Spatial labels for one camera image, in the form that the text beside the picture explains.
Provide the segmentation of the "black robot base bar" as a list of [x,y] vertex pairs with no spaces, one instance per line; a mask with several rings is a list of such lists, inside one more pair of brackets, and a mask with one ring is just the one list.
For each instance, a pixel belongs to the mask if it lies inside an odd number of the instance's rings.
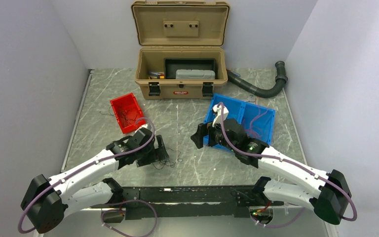
[[281,201],[270,201],[253,190],[252,185],[236,186],[171,186],[123,187],[123,197],[92,208],[118,207],[125,211],[126,220],[153,217],[232,216],[248,218],[249,211],[282,206]]

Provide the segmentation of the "blue two-compartment plastic bin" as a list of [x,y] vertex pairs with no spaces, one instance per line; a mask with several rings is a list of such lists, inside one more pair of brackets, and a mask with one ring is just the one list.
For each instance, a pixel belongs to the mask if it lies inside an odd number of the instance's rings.
[[228,119],[236,119],[248,131],[248,135],[271,144],[276,114],[274,109],[215,93],[210,101],[205,123],[213,121],[215,114],[212,108],[220,102],[229,110]]

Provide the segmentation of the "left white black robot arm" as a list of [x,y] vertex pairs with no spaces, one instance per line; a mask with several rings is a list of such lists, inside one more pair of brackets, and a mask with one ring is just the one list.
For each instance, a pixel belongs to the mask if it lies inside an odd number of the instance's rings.
[[33,178],[21,201],[22,218],[18,231],[27,217],[33,230],[40,234],[54,229],[69,215],[98,204],[118,206],[123,200],[123,188],[113,178],[88,186],[95,179],[133,163],[137,167],[166,159],[169,155],[161,135],[155,135],[145,126],[133,135],[109,143],[97,155],[80,165],[46,178]]

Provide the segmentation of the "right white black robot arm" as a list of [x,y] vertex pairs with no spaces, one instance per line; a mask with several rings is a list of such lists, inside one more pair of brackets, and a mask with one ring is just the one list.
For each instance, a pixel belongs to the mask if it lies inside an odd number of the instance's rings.
[[332,225],[341,220],[355,221],[356,207],[345,175],[334,169],[326,172],[300,163],[276,150],[266,142],[248,136],[235,119],[223,123],[200,123],[190,138],[197,148],[207,145],[223,146],[232,151],[243,164],[270,170],[289,183],[261,177],[252,191],[253,201],[264,205],[267,201],[283,201],[312,210],[321,220]]

